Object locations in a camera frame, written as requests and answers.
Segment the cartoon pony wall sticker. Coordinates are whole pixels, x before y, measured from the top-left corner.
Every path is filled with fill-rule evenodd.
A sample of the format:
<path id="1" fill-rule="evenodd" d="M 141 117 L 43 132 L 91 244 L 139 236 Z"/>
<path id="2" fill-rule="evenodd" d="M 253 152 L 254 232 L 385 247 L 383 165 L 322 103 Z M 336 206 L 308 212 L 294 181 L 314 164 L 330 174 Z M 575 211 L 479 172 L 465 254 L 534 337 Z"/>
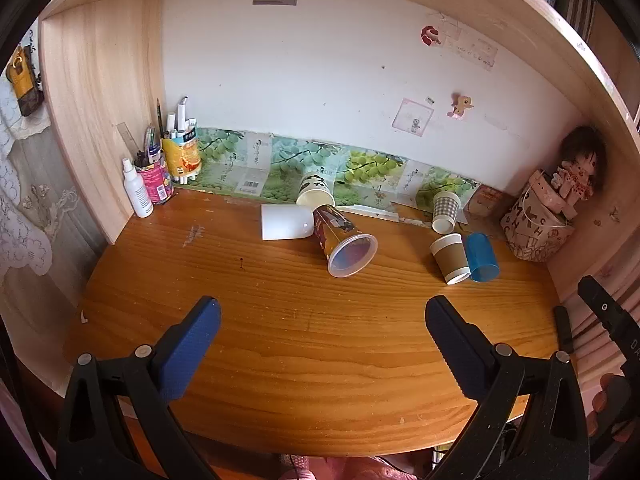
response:
<path id="1" fill-rule="evenodd" d="M 469 96 L 454 93 L 451 99 L 451 110 L 447 113 L 447 116 L 450 118 L 461 119 L 468 110 L 472 110 L 474 107 L 472 99 Z"/>

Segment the blue plastic cup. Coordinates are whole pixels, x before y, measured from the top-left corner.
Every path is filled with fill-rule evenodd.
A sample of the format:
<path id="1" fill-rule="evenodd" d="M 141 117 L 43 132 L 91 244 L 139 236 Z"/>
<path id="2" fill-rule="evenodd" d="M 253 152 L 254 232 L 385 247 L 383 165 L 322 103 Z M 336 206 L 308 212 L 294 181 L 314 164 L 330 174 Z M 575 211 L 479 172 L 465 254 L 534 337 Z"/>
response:
<path id="1" fill-rule="evenodd" d="M 464 248 L 474 282 L 487 283 L 499 275 L 496 254 L 487 235 L 480 232 L 468 235 Z"/>

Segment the patterned fabric storage basket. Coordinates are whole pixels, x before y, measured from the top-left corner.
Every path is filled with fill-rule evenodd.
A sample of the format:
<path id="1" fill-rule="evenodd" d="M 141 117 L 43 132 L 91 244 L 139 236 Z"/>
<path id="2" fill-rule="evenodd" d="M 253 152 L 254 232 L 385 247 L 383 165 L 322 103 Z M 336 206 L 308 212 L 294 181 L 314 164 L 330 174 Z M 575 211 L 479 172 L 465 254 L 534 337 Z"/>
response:
<path id="1" fill-rule="evenodd" d="M 547 262 L 575 231 L 570 222 L 541 203 L 530 183 L 501 218 L 500 226 L 513 255 L 530 262 Z"/>

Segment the brown-haired rag doll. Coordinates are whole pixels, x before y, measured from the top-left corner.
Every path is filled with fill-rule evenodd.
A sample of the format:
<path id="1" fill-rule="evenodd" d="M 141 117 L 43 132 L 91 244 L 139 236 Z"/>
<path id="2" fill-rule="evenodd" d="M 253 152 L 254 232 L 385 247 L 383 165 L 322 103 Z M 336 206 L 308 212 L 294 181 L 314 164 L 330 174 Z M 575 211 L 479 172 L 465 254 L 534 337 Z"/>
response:
<path id="1" fill-rule="evenodd" d="M 596 129 L 579 126 L 560 145 L 560 164 L 551 185 L 568 206 L 600 192 L 608 171 L 606 147 Z"/>

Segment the pink square wall sticker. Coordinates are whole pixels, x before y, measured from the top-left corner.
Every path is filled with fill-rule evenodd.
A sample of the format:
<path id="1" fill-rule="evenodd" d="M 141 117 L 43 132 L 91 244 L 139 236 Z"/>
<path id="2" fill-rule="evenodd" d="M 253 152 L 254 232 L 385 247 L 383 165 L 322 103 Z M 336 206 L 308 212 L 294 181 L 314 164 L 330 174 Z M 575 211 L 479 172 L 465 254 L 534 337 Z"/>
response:
<path id="1" fill-rule="evenodd" d="M 434 110 L 413 100 L 403 99 L 392 122 L 392 127 L 413 136 L 423 136 Z"/>

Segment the brown paper cup white rim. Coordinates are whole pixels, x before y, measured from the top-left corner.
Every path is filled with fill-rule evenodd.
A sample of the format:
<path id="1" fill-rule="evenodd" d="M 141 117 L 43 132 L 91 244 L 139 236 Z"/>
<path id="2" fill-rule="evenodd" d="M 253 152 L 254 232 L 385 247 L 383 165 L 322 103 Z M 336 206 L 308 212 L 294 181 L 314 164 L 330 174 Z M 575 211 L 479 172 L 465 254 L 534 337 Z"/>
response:
<path id="1" fill-rule="evenodd" d="M 450 233 L 434 240 L 430 251 L 447 285 L 459 284 L 471 276 L 462 236 L 459 233 Z"/>

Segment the clear plastic ruler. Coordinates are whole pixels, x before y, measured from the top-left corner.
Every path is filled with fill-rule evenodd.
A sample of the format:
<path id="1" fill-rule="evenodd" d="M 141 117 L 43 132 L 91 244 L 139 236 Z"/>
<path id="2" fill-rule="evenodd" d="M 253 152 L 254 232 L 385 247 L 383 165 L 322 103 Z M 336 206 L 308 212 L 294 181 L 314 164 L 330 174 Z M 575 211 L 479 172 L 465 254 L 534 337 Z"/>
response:
<path id="1" fill-rule="evenodd" d="M 125 143 L 127 150 L 129 151 L 130 157 L 133 160 L 138 158 L 138 154 L 141 152 L 138 142 L 134 140 L 134 136 L 131 134 L 129 128 L 124 122 L 120 122 L 116 125 L 116 129 L 122 138 L 122 142 Z"/>

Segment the yellow hanging pouch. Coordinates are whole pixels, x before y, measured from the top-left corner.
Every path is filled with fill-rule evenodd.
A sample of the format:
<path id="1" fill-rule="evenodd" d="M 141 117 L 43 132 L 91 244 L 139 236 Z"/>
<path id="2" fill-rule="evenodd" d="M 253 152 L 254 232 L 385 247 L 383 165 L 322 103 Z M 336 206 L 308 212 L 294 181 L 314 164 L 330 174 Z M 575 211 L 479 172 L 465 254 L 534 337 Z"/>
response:
<path id="1" fill-rule="evenodd" d="M 32 49 L 18 46 L 6 66 L 6 79 L 11 84 L 23 117 L 34 114 L 44 101 L 43 92 L 32 65 Z"/>

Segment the checkered paper cup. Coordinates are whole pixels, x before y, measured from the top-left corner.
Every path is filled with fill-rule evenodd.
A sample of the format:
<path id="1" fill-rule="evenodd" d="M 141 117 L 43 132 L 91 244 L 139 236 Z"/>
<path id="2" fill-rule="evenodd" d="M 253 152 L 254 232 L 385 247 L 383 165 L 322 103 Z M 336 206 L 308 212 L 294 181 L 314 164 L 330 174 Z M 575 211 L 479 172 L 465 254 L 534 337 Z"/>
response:
<path id="1" fill-rule="evenodd" d="M 440 235 L 454 232 L 461 207 L 460 197 L 456 193 L 450 191 L 437 193 L 433 200 L 433 230 Z"/>

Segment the green leaf backsplash paper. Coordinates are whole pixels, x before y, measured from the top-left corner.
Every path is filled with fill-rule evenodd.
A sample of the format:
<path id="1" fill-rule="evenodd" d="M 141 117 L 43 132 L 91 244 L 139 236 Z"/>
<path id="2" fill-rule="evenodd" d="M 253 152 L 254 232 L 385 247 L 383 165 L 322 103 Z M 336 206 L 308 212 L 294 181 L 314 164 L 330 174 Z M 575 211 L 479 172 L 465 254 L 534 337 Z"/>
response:
<path id="1" fill-rule="evenodd" d="M 308 174 L 326 181 L 338 206 L 388 211 L 396 204 L 430 211 L 442 191 L 466 204 L 480 187 L 471 178 L 404 156 L 272 133 L 199 128 L 198 148 L 201 171 L 189 188 L 270 203 L 294 203 Z"/>

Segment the pink tin pen holder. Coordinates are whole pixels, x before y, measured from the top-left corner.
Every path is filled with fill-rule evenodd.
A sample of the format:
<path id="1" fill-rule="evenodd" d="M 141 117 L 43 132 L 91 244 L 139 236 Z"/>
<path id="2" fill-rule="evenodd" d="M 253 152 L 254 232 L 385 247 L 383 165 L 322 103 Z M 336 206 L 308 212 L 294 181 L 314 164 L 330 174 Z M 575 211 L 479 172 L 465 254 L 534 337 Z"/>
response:
<path id="1" fill-rule="evenodd" d="M 152 164 L 137 167 L 137 172 L 142 177 L 146 192 L 148 192 L 153 205 L 164 204 L 174 196 L 174 186 L 164 154 L 160 154 L 160 159 Z"/>

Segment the white marker pen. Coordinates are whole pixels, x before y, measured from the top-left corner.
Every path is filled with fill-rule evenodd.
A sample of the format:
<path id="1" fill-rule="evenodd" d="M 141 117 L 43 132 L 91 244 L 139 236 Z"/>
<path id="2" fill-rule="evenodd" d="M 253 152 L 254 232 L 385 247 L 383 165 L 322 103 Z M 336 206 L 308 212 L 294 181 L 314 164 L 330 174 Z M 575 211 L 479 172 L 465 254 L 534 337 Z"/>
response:
<path id="1" fill-rule="evenodd" d="M 189 119 L 186 117 L 186 103 L 188 97 L 183 96 L 177 104 L 176 125 L 179 132 L 185 132 L 189 129 Z"/>

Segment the white spray bottle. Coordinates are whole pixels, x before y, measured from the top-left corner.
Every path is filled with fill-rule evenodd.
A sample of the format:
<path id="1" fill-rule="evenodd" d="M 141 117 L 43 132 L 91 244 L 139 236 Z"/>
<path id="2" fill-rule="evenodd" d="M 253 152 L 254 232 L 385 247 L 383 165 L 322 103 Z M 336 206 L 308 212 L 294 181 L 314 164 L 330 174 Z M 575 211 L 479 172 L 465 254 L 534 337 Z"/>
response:
<path id="1" fill-rule="evenodd" d="M 153 204 L 142 177 L 129 158 L 122 160 L 122 174 L 124 175 L 124 188 L 131 206 L 134 208 L 134 213 L 139 218 L 148 218 L 153 212 Z"/>

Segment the white plastic cup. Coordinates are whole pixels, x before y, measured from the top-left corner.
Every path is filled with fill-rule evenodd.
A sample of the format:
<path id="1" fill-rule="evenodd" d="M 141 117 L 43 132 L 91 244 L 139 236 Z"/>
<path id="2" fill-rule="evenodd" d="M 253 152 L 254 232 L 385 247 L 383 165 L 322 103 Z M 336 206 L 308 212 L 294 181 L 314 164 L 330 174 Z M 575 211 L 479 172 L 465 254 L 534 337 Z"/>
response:
<path id="1" fill-rule="evenodd" d="M 314 234 L 314 216 L 304 206 L 262 204 L 263 240 L 300 240 Z"/>

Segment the red cartoon wall sticker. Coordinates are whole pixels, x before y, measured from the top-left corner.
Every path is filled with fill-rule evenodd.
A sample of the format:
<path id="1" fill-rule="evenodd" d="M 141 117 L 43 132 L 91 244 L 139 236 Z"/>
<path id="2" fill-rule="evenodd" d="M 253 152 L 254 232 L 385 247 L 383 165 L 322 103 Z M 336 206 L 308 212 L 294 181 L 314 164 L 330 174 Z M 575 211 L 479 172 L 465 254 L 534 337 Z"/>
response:
<path id="1" fill-rule="evenodd" d="M 420 37 L 427 47 L 440 46 L 442 44 L 438 29 L 432 25 L 424 26 L 421 29 Z"/>

